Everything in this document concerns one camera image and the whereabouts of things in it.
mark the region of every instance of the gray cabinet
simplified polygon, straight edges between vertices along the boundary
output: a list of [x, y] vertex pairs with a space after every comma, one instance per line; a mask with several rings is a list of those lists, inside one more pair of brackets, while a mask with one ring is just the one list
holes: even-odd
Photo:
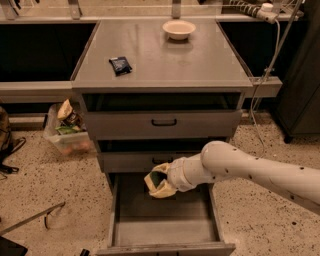
[[[251, 82], [213, 19], [191, 20], [189, 40], [167, 38], [158, 19], [105, 20], [75, 72], [101, 170], [113, 189], [108, 248], [98, 255], [230, 255], [212, 187], [166, 200], [148, 194], [155, 165], [228, 140]], [[116, 77], [108, 60], [126, 56], [132, 73]]]

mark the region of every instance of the food container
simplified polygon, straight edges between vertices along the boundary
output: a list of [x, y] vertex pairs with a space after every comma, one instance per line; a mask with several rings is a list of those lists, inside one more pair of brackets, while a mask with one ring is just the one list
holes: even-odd
[[[43, 137], [50, 141], [63, 155], [71, 153], [95, 152], [94, 143], [89, 139], [87, 132], [59, 135], [55, 129], [60, 126], [57, 118], [61, 104], [54, 104], [50, 107]], [[73, 106], [77, 113], [80, 113], [79, 106]]]

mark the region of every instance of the terrazzo floor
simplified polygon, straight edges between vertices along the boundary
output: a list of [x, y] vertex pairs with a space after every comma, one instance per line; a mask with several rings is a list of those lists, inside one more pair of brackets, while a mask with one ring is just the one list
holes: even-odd
[[[265, 158], [320, 169], [320, 138], [283, 142], [283, 134], [267, 113], [257, 114]], [[42, 131], [14, 132], [26, 145], [6, 163], [20, 172], [0, 181], [0, 230], [62, 201], [49, 216], [4, 235], [29, 249], [27, 256], [94, 255], [107, 243], [112, 195], [94, 153], [62, 156], [42, 137]], [[260, 155], [262, 146], [247, 116], [231, 144]], [[235, 243], [232, 256], [320, 255], [320, 216], [240, 178], [215, 184], [218, 217], [226, 242]]]

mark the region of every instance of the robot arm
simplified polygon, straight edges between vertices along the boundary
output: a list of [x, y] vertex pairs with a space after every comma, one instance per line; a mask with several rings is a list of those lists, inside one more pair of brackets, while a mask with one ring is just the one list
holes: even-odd
[[320, 170], [256, 158], [222, 141], [206, 144], [200, 154], [156, 166], [145, 181], [150, 195], [161, 198], [233, 177], [251, 180], [320, 215]]

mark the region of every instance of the small bowl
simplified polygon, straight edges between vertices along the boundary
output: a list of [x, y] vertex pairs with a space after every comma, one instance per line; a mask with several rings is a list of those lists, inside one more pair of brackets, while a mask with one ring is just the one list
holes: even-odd
[[163, 24], [163, 30], [174, 40], [184, 40], [195, 31], [196, 26], [184, 20], [170, 20]]

